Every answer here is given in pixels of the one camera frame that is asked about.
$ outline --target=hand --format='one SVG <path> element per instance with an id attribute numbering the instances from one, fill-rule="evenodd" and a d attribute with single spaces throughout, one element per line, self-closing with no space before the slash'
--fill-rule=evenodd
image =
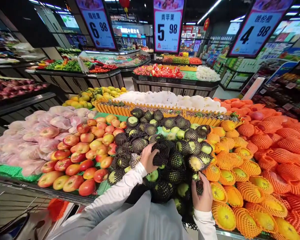
<path id="1" fill-rule="evenodd" d="M 193 206 L 196 210 L 201 212 L 210 212 L 212 207 L 212 190 L 211 185 L 207 178 L 199 172 L 199 176 L 203 182 L 203 193 L 202 196 L 198 196 L 196 182 L 192 180 L 192 201 Z"/>
<path id="2" fill-rule="evenodd" d="M 153 152 L 151 152 L 151 149 L 154 144 L 155 143 L 151 143 L 143 149 L 141 159 L 140 159 L 140 162 L 146 169 L 147 173 L 152 173 L 154 170 L 158 168 L 158 166 L 154 166 L 152 163 L 154 156 L 160 152 L 158 149 L 155 149 L 153 150 Z"/>

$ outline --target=woman's right hand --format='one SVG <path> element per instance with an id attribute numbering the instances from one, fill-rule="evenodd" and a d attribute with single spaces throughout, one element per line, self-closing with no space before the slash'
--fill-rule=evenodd
<path id="1" fill-rule="evenodd" d="M 203 182 L 203 193 L 202 196 L 199 196 L 197 194 L 196 182 L 192 180 L 191 188 L 193 206 L 198 211 L 210 212 L 213 201 L 211 185 L 207 178 L 201 172 L 199 172 L 199 176 Z"/>

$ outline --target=red apple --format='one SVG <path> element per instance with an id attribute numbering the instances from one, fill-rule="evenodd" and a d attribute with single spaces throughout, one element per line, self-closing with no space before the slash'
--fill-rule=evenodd
<path id="1" fill-rule="evenodd" d="M 73 163 L 79 163 L 79 162 L 82 162 L 82 161 L 86 160 L 86 154 L 85 153 L 74 152 L 71 155 L 70 159 L 71 159 L 71 162 L 73 162 Z"/>
<path id="2" fill-rule="evenodd" d="M 113 157 L 106 157 L 105 159 L 103 159 L 100 162 L 100 167 L 101 168 L 108 168 L 110 167 L 111 163 L 112 163 Z"/>
<path id="3" fill-rule="evenodd" d="M 54 154 L 54 157 L 57 160 L 61 160 L 64 158 L 67 158 L 71 155 L 71 151 L 69 149 L 61 149 L 61 150 L 57 150 Z"/>
<path id="4" fill-rule="evenodd" d="M 96 191 L 96 183 L 93 179 L 88 179 L 79 187 L 80 196 L 89 196 Z"/>
<path id="5" fill-rule="evenodd" d="M 88 168 L 87 170 L 84 171 L 83 173 L 83 178 L 84 179 L 91 179 L 93 178 L 93 174 L 97 169 L 95 167 Z"/>
<path id="6" fill-rule="evenodd" d="M 83 133 L 80 136 L 81 142 L 91 143 L 94 140 L 94 135 L 92 133 Z"/>
<path id="7" fill-rule="evenodd" d="M 113 119 L 111 121 L 111 125 L 114 126 L 114 127 L 119 127 L 120 126 L 120 120 L 118 119 Z"/>
<path id="8" fill-rule="evenodd" d="M 65 182 L 70 178 L 70 176 L 63 175 L 61 177 L 58 177 L 54 182 L 53 182 L 53 189 L 54 190 L 60 190 L 63 188 Z"/>
<path id="9" fill-rule="evenodd" d="M 63 142 L 59 142 L 58 144 L 58 150 L 62 150 L 62 149 L 70 149 L 70 146 L 65 145 Z"/>
<path id="10" fill-rule="evenodd" d="M 97 147 L 102 145 L 102 141 L 94 140 L 89 144 L 91 150 L 97 150 Z"/>
<path id="11" fill-rule="evenodd" d="M 97 123 L 97 128 L 98 128 L 98 129 L 103 129 L 103 130 L 105 130 L 107 126 L 108 126 L 108 125 L 107 125 L 106 123 L 103 123 L 103 122 L 98 122 L 98 123 Z"/>
<path id="12" fill-rule="evenodd" d="M 76 175 L 80 172 L 80 165 L 78 163 L 72 164 L 66 169 L 66 174 L 68 176 Z"/>
<path id="13" fill-rule="evenodd" d="M 79 142 L 76 146 L 77 146 L 77 149 L 76 149 L 77 153 L 86 153 L 90 149 L 89 143 L 86 143 L 86 142 Z"/>
<path id="14" fill-rule="evenodd" d="M 113 119 L 118 119 L 118 118 L 115 115 L 108 115 L 108 116 L 106 116 L 107 123 L 111 123 L 111 121 Z"/>
<path id="15" fill-rule="evenodd" d="M 119 125 L 122 129 L 126 129 L 127 128 L 127 122 L 121 122 Z"/>
<path id="16" fill-rule="evenodd" d="M 117 145 L 116 145 L 115 143 L 109 144 L 109 151 L 108 151 L 108 154 L 109 154 L 109 155 L 114 155 L 114 154 L 116 154 L 116 148 L 117 148 Z"/>
<path id="17" fill-rule="evenodd" d="M 97 121 L 95 119 L 89 119 L 87 121 L 88 126 L 92 127 L 92 126 L 96 126 L 97 125 Z"/>
<path id="18" fill-rule="evenodd" d="M 62 175 L 63 175 L 63 173 L 58 172 L 58 171 L 52 171 L 52 172 L 45 173 L 40 177 L 40 179 L 38 181 L 38 186 L 39 187 L 50 187 L 53 184 L 53 182 Z"/>
<path id="19" fill-rule="evenodd" d="M 102 183 L 104 180 L 108 178 L 109 172 L 107 169 L 99 169 L 93 175 L 93 179 L 97 183 Z"/>
<path id="20" fill-rule="evenodd" d="M 106 129 L 104 130 L 106 133 L 107 132 L 113 132 L 114 131 L 114 126 L 107 126 Z"/>
<path id="21" fill-rule="evenodd" d="M 86 133 L 86 132 L 89 132 L 90 130 L 90 127 L 87 125 L 87 124 L 84 124 L 84 123 L 80 123 L 78 126 L 77 126 L 77 131 L 78 133 Z"/>
<path id="22" fill-rule="evenodd" d="M 112 134 L 108 134 L 106 136 L 103 136 L 102 143 L 105 145 L 109 145 L 114 140 L 114 136 Z"/>
<path id="23" fill-rule="evenodd" d="M 62 160 L 59 160 L 56 165 L 54 166 L 54 169 L 59 172 L 63 172 L 72 164 L 70 158 L 64 158 Z"/>
<path id="24" fill-rule="evenodd" d="M 83 172 L 93 166 L 94 166 L 94 162 L 91 159 L 84 160 L 83 162 L 80 163 L 80 171 Z"/>
<path id="25" fill-rule="evenodd" d="M 70 177 L 63 186 L 64 192 L 73 192 L 77 190 L 80 185 L 84 182 L 84 179 L 80 175 L 74 175 Z"/>
<path id="26" fill-rule="evenodd" d="M 54 138 L 58 134 L 59 134 L 59 129 L 52 126 L 42 129 L 39 133 L 40 137 L 45 137 L 45 138 Z"/>
<path id="27" fill-rule="evenodd" d="M 122 132 L 124 132 L 123 129 L 117 129 L 117 130 L 114 130 L 112 134 L 113 134 L 113 136 L 116 136 L 118 133 L 122 133 Z"/>
<path id="28" fill-rule="evenodd" d="M 52 172 L 54 171 L 54 165 L 56 165 L 58 161 L 50 161 L 50 162 L 46 162 L 42 167 L 41 167 L 41 171 L 43 173 L 48 173 L 48 172 Z"/>
<path id="29" fill-rule="evenodd" d="M 79 136 L 76 135 L 68 135 L 63 139 L 63 143 L 67 146 L 74 146 L 76 145 L 78 142 L 80 142 L 80 138 Z"/>
<path id="30" fill-rule="evenodd" d="M 96 119 L 96 121 L 97 121 L 97 122 L 104 122 L 104 123 L 107 122 L 106 119 L 103 118 L 103 117 L 98 117 L 98 118 Z"/>

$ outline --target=poster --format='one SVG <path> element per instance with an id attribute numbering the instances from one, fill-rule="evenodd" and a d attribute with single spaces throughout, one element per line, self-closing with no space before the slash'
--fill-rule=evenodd
<path id="1" fill-rule="evenodd" d="M 179 53 L 185 0 L 154 0 L 154 52 Z"/>
<path id="2" fill-rule="evenodd" d="M 117 50 L 111 21 L 102 0 L 76 0 L 93 44 L 98 50 Z"/>
<path id="3" fill-rule="evenodd" d="M 227 57 L 256 58 L 293 0 L 255 0 Z"/>

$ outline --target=red lantern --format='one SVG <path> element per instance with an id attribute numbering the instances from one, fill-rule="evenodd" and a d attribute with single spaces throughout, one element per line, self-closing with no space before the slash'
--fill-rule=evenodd
<path id="1" fill-rule="evenodd" d="M 124 12 L 127 14 L 128 17 L 128 7 L 130 5 L 130 0 L 119 0 L 121 7 L 124 8 Z"/>
<path id="2" fill-rule="evenodd" d="M 208 18 L 208 19 L 204 22 L 204 25 L 203 25 L 203 30 L 204 30 L 204 31 L 207 31 L 207 30 L 208 30 L 209 23 L 210 23 L 210 19 Z"/>

